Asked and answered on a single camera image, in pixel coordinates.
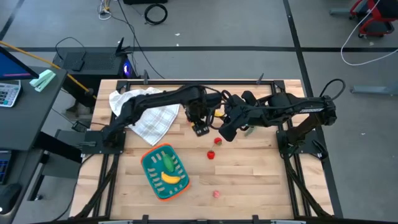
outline calculator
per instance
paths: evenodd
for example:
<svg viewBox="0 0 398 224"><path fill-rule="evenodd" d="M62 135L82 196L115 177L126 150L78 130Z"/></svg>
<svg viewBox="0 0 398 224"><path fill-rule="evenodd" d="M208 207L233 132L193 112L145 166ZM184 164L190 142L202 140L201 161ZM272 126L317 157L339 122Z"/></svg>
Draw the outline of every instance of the calculator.
<svg viewBox="0 0 398 224"><path fill-rule="evenodd" d="M12 107L22 91L20 80L0 82L0 106Z"/></svg>

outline green toy vegetable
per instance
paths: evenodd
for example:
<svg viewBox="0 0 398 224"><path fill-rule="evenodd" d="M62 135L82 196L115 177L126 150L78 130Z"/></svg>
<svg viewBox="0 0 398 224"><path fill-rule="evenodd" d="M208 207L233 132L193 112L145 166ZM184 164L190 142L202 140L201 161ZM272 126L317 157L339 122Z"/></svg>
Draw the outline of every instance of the green toy vegetable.
<svg viewBox="0 0 398 224"><path fill-rule="evenodd" d="M169 155L163 156L163 164L169 172L174 172L174 163Z"/></svg>

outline keyboard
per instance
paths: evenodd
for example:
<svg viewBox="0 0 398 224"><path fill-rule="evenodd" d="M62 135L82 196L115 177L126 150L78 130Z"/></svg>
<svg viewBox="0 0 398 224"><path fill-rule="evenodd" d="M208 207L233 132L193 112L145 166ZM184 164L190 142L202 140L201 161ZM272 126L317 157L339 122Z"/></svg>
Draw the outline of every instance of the keyboard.
<svg viewBox="0 0 398 224"><path fill-rule="evenodd" d="M21 81L16 84L0 83L0 106L12 107L21 90Z"/></svg>
<svg viewBox="0 0 398 224"><path fill-rule="evenodd" d="M6 183L7 171L11 161L11 151L0 150L0 185Z"/></svg>

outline black desk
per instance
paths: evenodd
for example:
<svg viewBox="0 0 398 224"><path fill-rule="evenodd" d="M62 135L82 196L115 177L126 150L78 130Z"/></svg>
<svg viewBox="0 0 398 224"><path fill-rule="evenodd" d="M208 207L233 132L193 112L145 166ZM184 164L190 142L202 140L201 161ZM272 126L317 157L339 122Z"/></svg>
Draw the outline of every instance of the black desk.
<svg viewBox="0 0 398 224"><path fill-rule="evenodd" d="M31 68L37 73L48 69ZM35 170L42 161L44 151L81 162L80 152L77 149L40 131L67 76L65 70L50 69L57 75L41 93L29 85L30 80L23 80L21 83L24 91L16 105L12 108L0 108L0 147L13 150L6 184L22 185L22 191L13 210L6 215L0 215L2 224L12 223Z"/></svg>

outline yellow banana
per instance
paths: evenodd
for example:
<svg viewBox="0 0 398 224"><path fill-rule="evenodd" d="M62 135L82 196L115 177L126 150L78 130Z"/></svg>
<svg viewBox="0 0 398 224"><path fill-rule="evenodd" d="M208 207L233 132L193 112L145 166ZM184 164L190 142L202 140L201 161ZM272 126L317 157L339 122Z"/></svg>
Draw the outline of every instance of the yellow banana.
<svg viewBox="0 0 398 224"><path fill-rule="evenodd" d="M162 180L168 184L176 184L176 183L180 182L180 180L181 180L180 177L172 177L172 176L165 174L164 172L162 172L161 176L162 176Z"/></svg>

